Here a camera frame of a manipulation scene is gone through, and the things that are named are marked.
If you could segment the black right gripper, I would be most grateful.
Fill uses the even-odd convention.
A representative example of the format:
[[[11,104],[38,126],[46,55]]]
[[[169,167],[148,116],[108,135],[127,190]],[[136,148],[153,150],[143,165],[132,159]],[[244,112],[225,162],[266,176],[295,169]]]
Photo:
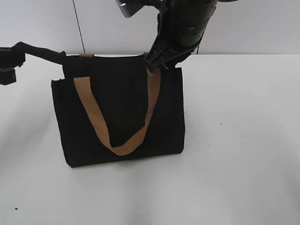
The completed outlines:
[[[158,33],[150,52],[145,52],[144,63],[150,72],[159,68],[168,69],[184,61],[196,48],[196,38],[191,34],[165,37]]]

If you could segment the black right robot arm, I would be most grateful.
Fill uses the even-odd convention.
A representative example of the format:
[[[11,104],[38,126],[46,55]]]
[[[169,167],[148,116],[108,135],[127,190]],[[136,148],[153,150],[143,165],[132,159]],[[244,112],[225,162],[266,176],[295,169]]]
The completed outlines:
[[[216,0],[118,0],[116,3],[126,18],[144,6],[159,11],[157,37],[144,57],[151,72],[161,66],[173,68],[188,58],[200,45],[217,6]]]

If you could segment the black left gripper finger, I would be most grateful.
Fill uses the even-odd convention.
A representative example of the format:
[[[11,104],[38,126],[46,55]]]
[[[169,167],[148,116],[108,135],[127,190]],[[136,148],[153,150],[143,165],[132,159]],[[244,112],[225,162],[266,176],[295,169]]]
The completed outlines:
[[[1,68],[15,68],[21,67],[25,62],[25,53],[16,50],[12,47],[0,48],[0,67]]]
[[[9,85],[16,82],[16,75],[14,68],[1,68],[0,69],[0,84]]]

